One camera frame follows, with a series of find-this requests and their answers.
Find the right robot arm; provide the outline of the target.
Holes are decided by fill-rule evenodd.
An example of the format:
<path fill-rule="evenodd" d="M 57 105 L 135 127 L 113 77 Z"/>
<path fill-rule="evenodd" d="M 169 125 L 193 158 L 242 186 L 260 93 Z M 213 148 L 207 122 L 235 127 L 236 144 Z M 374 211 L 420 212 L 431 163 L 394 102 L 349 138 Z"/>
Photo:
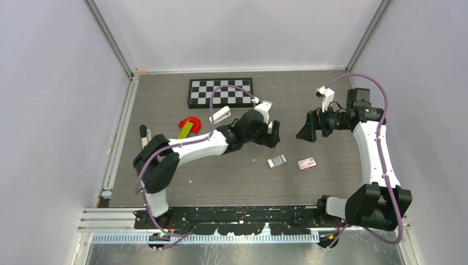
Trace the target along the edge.
<path fill-rule="evenodd" d="M 405 214 L 412 202 L 410 190 L 401 188 L 394 174 L 386 144 L 386 126 L 380 125 L 384 110 L 370 103 L 370 91 L 353 88 L 347 91 L 346 107 L 332 108 L 334 91 L 320 87 L 316 95 L 322 105 L 307 112 L 306 122 L 296 138 L 308 142 L 335 130 L 349 130 L 358 144 L 363 184 L 349 198 L 322 196 L 317 201 L 315 219 L 321 226 L 337 220 L 349 225 L 393 231 L 398 217 Z"/>

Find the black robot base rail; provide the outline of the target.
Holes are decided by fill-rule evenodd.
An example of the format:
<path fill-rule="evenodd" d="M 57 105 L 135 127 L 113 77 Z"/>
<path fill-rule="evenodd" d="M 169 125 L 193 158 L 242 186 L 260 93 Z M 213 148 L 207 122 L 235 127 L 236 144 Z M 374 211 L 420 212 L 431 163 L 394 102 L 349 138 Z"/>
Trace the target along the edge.
<path fill-rule="evenodd" d="M 335 234 L 344 221 L 320 217 L 314 205 L 277 206 L 172 206 L 159 217 L 147 210 L 135 210 L 137 230 L 164 229 L 177 236 L 259 235 L 269 229 L 271 235 L 305 235 L 315 228 L 331 229 Z"/>

